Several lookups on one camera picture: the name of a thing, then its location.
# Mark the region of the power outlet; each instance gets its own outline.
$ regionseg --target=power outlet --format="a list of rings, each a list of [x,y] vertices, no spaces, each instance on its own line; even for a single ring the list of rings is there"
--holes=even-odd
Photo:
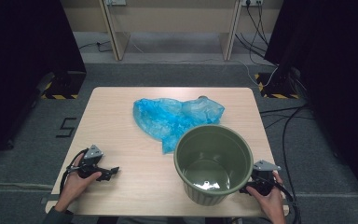
[[[263,6],[264,0],[249,0],[249,2],[251,2],[249,7],[258,7],[258,6]],[[246,0],[242,1],[242,5],[246,7]]]
[[[126,0],[105,0],[107,6],[126,6]]]

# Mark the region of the sleeve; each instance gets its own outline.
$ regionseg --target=sleeve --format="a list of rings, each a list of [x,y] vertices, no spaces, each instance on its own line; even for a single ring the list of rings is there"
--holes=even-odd
[[[42,224],[69,224],[73,217],[74,214],[68,210],[65,213],[61,213],[51,207]]]

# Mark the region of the hand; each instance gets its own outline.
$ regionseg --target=hand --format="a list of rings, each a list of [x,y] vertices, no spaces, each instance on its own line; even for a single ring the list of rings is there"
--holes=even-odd
[[[283,181],[276,172],[272,172],[278,184],[282,185]],[[273,187],[269,195],[263,196],[252,187],[246,187],[248,192],[255,197],[260,204],[261,210],[274,224],[286,223],[283,213],[283,198],[281,191]]]
[[[82,153],[76,158],[74,166],[78,166],[80,160],[83,158],[83,155],[84,154]],[[96,172],[83,179],[78,175],[77,171],[70,173],[66,178],[60,199],[54,207],[55,210],[58,212],[65,212],[69,204],[78,198],[83,193],[83,191],[101,175],[101,172]]]

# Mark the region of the green bucket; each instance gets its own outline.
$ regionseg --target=green bucket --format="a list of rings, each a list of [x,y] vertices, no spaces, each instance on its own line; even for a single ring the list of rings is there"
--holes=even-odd
[[[187,196],[195,203],[211,206],[248,182],[253,155],[245,140],[229,128],[200,125],[179,140],[174,164]]]

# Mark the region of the crumpled plastic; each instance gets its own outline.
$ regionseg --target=crumpled plastic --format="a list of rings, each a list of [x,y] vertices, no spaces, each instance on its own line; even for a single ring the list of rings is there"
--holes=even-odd
[[[201,96],[180,102],[170,98],[141,99],[133,103],[133,117],[146,133],[162,142],[164,154],[173,152],[182,135],[201,124],[218,124],[225,108]]]

